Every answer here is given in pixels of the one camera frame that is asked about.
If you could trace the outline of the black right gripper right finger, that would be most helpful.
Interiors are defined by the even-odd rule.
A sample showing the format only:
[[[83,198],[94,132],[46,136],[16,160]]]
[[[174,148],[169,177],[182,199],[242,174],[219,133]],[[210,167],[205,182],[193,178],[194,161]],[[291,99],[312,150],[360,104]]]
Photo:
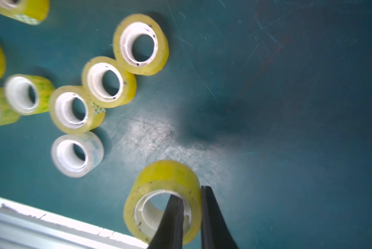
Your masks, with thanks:
[[[203,249],[238,249],[231,236],[220,207],[209,186],[201,187],[202,194],[202,224],[201,244]]]

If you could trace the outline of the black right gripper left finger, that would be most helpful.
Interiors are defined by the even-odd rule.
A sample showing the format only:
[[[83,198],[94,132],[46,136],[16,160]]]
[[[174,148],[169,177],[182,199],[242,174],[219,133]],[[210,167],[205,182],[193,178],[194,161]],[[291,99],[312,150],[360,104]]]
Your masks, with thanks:
[[[171,195],[148,249],[182,249],[184,232],[183,200]]]

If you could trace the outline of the transparent tape roll two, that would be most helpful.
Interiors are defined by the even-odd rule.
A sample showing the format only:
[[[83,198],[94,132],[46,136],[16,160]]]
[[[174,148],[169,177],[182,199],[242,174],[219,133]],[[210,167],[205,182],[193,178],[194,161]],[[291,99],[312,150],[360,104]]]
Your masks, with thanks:
[[[151,199],[163,194],[174,195],[184,203],[182,243],[186,245],[196,237],[202,223],[201,185],[192,169],[180,162],[160,160],[139,173],[125,202],[125,224],[134,237],[149,244],[164,214]]]

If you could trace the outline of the transparent tape roll four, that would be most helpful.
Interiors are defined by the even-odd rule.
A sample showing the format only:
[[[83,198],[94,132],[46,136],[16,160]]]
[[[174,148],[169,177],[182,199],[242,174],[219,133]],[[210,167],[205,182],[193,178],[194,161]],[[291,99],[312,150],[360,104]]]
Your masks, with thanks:
[[[104,108],[130,103],[137,91],[135,75],[109,57],[90,59],[83,68],[81,78],[90,99]]]

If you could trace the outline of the transparent tape roll three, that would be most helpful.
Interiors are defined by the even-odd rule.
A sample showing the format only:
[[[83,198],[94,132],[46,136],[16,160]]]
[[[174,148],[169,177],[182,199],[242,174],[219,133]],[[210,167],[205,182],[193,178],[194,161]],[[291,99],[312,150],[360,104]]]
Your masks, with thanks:
[[[149,16],[134,14],[117,26],[113,52],[118,64],[136,74],[151,76],[163,69],[169,57],[168,40]]]

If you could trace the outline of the transparent tape roll nine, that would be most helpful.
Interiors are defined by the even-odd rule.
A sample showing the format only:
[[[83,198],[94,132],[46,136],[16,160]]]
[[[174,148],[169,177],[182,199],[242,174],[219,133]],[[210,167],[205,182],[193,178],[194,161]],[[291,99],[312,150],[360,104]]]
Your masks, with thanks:
[[[92,132],[66,134],[54,141],[51,157],[53,164],[63,175],[79,178],[102,162],[104,146]]]

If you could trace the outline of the transparent tape roll ten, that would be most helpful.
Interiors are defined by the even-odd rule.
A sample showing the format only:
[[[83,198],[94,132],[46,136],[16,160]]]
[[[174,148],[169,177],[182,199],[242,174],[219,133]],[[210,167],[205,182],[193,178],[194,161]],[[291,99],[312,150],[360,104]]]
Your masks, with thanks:
[[[81,86],[63,86],[52,93],[49,101],[54,125],[67,134],[81,134],[100,126],[106,115]]]

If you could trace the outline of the transparent tape roll seven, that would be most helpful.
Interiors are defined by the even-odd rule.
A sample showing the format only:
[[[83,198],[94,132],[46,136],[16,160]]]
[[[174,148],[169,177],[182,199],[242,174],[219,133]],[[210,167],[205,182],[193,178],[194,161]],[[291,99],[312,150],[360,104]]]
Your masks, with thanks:
[[[23,116],[48,112],[49,99],[54,91],[53,83],[42,76],[15,74],[4,83],[10,107]]]

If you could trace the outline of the transparent tape roll five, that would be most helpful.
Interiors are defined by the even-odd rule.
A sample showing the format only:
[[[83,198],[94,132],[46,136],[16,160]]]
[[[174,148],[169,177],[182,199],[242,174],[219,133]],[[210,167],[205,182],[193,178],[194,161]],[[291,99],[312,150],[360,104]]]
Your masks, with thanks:
[[[29,25],[39,25],[49,13],[49,0],[0,1],[0,14]]]

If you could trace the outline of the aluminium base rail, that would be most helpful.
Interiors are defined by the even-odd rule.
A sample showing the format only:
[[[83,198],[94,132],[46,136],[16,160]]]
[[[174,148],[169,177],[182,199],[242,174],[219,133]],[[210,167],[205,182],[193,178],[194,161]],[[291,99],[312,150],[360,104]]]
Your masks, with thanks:
[[[125,234],[0,197],[0,249],[145,249]]]

